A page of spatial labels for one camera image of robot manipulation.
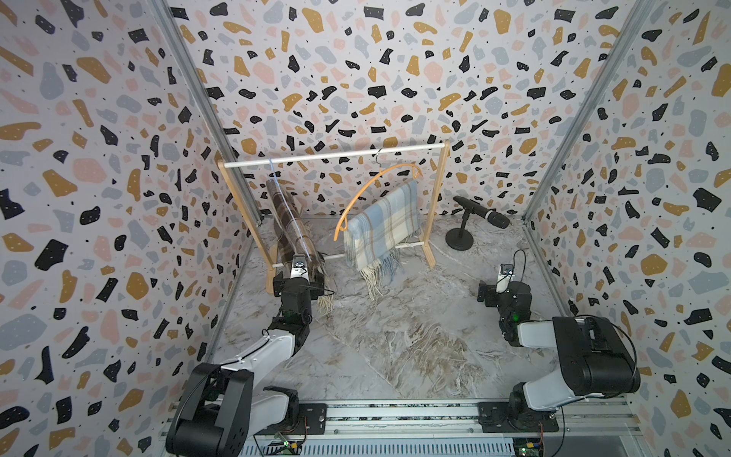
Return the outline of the blue plaid scarf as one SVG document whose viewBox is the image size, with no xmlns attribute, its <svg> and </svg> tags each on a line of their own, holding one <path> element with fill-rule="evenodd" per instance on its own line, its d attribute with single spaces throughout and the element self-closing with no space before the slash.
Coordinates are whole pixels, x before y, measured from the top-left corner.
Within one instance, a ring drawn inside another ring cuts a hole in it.
<svg viewBox="0 0 731 457">
<path fill-rule="evenodd" d="M 417 182 L 409 179 L 352 217 L 343 233 L 346 260 L 365 280 L 373 301 L 401 266 L 397 246 L 420 230 L 418 197 Z"/>
</svg>

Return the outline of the green circuit board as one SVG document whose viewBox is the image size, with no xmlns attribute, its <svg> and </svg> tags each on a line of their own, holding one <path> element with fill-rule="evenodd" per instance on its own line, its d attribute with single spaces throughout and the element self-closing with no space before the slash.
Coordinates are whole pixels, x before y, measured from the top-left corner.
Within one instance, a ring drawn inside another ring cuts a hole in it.
<svg viewBox="0 0 731 457">
<path fill-rule="evenodd" d="M 299 456 L 302 451 L 302 443 L 300 441 L 289 441 L 285 439 L 276 449 L 275 455 L 280 456 Z"/>
<path fill-rule="evenodd" d="M 515 457 L 544 456 L 544 444 L 540 439 L 515 438 L 513 448 Z"/>
</svg>

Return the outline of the brown plaid scarf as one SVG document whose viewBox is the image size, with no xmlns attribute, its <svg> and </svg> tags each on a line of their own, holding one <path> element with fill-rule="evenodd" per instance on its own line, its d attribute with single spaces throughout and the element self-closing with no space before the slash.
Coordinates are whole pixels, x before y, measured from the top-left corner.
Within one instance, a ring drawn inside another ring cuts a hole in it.
<svg viewBox="0 0 731 457">
<path fill-rule="evenodd" d="M 268 196 L 273 207 L 274 230 L 277 236 L 279 260 L 284 277 L 304 277 L 314 287 L 311 292 L 321 314 L 333 306 L 331 281 L 325 257 L 311 238 L 310 229 L 303 221 L 291 194 L 275 178 L 267 181 Z"/>
</svg>

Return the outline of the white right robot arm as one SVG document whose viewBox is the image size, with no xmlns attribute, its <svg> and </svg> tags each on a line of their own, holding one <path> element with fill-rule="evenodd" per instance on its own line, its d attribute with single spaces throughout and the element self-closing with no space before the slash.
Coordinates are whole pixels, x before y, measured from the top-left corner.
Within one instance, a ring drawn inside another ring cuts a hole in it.
<svg viewBox="0 0 731 457">
<path fill-rule="evenodd" d="M 514 348 L 555 350 L 552 372 L 512 388 L 508 399 L 478 404 L 486 433 L 557 432 L 561 407 L 586 398 L 615 398 L 640 388 L 637 352 L 622 342 L 622 330 L 598 316 L 531 318 L 529 285 L 500 279 L 479 284 L 477 301 L 499 312 L 504 340 Z"/>
</svg>

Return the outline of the green circuit board left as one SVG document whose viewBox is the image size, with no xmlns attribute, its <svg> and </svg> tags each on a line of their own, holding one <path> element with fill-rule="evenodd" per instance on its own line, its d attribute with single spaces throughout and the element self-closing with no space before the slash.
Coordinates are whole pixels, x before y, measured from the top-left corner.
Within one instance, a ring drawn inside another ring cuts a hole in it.
<svg viewBox="0 0 731 457">
<path fill-rule="evenodd" d="M 280 456 L 299 456 L 302 451 L 302 443 L 300 441 L 289 441 L 285 439 L 276 449 L 275 455 Z"/>
</svg>

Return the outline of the green circuit board right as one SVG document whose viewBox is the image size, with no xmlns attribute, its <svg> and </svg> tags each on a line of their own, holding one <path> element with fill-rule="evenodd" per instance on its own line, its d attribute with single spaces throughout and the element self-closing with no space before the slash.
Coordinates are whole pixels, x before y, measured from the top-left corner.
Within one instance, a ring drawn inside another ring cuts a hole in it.
<svg viewBox="0 0 731 457">
<path fill-rule="evenodd" d="M 544 456 L 544 444 L 540 439 L 515 438 L 513 448 L 515 457 Z"/>
</svg>

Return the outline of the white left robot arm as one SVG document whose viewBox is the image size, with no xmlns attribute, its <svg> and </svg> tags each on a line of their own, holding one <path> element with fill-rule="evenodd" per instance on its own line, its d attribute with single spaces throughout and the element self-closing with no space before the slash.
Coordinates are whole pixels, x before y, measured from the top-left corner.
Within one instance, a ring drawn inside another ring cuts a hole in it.
<svg viewBox="0 0 731 457">
<path fill-rule="evenodd" d="M 327 294 L 321 273 L 295 268 L 272 280 L 279 312 L 250 348 L 219 364 L 201 363 L 190 375 L 166 436 L 175 456 L 237 456 L 262 431 L 293 432 L 305 418 L 296 390 L 257 386 L 306 343 L 312 303 Z"/>
</svg>

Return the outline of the light blue wire hanger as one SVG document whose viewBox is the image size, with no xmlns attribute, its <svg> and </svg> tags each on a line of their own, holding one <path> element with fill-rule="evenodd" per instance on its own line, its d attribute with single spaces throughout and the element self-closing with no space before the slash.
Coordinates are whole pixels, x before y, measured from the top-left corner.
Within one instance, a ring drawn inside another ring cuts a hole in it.
<svg viewBox="0 0 731 457">
<path fill-rule="evenodd" d="M 268 195 L 278 228 L 278 237 L 284 251 L 293 255 L 306 255 L 316 259 L 318 251 L 311 239 L 310 231 L 303 221 L 291 194 L 279 181 L 275 171 L 267 182 Z"/>
</svg>

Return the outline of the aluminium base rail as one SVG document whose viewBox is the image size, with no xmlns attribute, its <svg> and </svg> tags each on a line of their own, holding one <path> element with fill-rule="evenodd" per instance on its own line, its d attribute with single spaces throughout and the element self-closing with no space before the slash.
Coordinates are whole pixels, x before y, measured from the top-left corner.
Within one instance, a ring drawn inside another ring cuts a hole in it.
<svg viewBox="0 0 731 457">
<path fill-rule="evenodd" d="M 274 456 L 287 439 L 299 456 L 514 456 L 515 438 L 540 439 L 544 456 L 648 456 L 651 451 L 626 399 L 584 400 L 556 413 L 557 432 L 486 433 L 478 404 L 488 399 L 314 400 L 301 428 L 265 431 L 244 456 Z"/>
</svg>

